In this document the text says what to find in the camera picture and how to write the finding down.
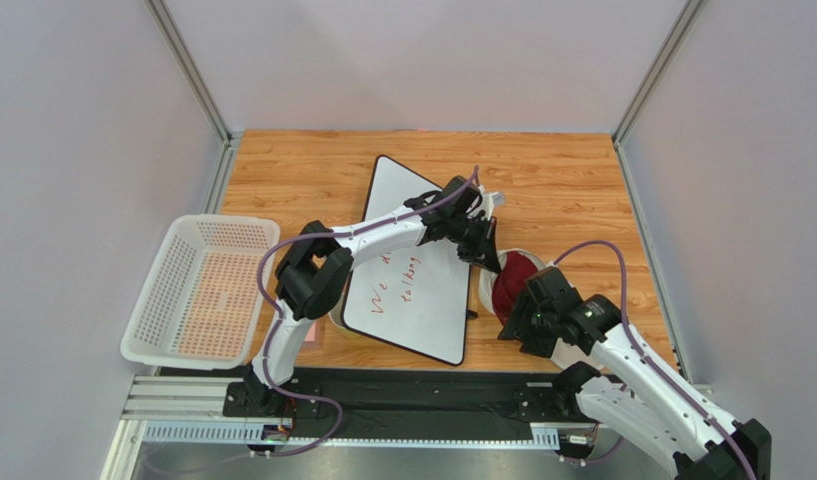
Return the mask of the dark red bra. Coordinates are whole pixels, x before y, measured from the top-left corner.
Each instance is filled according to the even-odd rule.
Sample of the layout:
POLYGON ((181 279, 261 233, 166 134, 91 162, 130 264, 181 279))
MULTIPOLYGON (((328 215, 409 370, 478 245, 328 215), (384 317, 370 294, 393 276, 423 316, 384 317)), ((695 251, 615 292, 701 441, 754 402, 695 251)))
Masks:
POLYGON ((520 250, 507 251, 504 260, 502 271, 491 284, 492 310, 503 326, 508 323, 514 303, 525 288, 527 278, 545 266, 541 260, 534 260, 527 252, 520 250))

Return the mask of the white mesh laundry bag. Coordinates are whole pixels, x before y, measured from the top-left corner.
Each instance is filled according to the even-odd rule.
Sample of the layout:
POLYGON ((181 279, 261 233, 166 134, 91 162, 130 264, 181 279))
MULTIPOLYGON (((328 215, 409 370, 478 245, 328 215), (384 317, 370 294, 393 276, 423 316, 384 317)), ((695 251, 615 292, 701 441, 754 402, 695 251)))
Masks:
MULTIPOLYGON (((516 296, 524 287, 526 278, 544 269, 547 263, 536 254, 518 248, 500 251, 498 261, 502 268, 499 274, 487 270, 480 271, 478 293, 482 306, 505 327, 516 296)), ((602 364, 587 357, 579 348, 562 340, 556 342, 549 360, 560 369, 568 368, 580 361, 598 370, 604 368, 602 364)))

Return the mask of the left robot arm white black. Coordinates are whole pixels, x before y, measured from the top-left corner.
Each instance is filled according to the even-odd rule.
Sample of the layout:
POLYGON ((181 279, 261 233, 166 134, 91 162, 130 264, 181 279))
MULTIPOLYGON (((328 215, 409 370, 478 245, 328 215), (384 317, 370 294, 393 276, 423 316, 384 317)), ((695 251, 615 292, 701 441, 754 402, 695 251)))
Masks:
POLYGON ((332 228, 313 221, 298 236, 271 247, 255 278, 273 320, 244 377, 246 400, 271 415, 296 399, 283 386, 293 376, 304 339, 337 304, 356 267, 398 250, 448 241, 462 262, 500 272, 493 211, 504 201, 502 193, 486 191, 476 173, 456 176, 443 189, 409 198, 372 220, 332 228))

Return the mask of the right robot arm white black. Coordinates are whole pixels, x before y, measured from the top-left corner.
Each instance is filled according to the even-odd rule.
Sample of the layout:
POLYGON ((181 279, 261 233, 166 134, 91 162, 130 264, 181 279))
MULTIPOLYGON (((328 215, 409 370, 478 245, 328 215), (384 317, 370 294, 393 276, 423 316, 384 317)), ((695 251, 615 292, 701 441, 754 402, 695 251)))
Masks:
POLYGON ((500 334, 522 352, 549 358, 559 342, 579 361, 553 383, 557 403, 615 430, 675 479, 768 479, 772 436, 738 421, 672 370, 603 295, 583 298, 555 267, 526 278, 500 334), (627 387, 622 392, 598 367, 627 387))

